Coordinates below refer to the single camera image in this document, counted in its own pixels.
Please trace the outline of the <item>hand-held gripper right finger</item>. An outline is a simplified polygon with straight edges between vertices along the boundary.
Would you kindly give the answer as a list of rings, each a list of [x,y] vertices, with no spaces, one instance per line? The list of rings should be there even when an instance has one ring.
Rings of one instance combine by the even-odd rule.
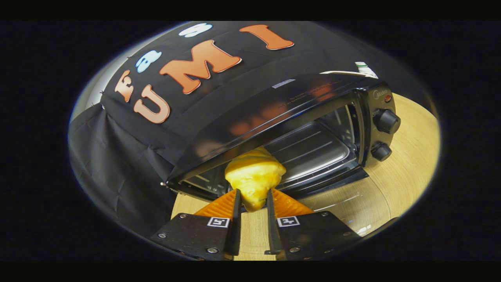
[[[280,261],[328,260],[362,242],[329,211],[315,212],[287,194],[271,189],[267,198],[269,250]]]

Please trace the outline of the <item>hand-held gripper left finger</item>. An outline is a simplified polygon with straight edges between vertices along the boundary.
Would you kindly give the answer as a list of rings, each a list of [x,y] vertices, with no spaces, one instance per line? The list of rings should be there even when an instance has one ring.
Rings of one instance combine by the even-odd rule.
[[[189,260],[233,260],[240,249],[240,207],[240,191],[232,190],[196,213],[177,214],[151,240]]]

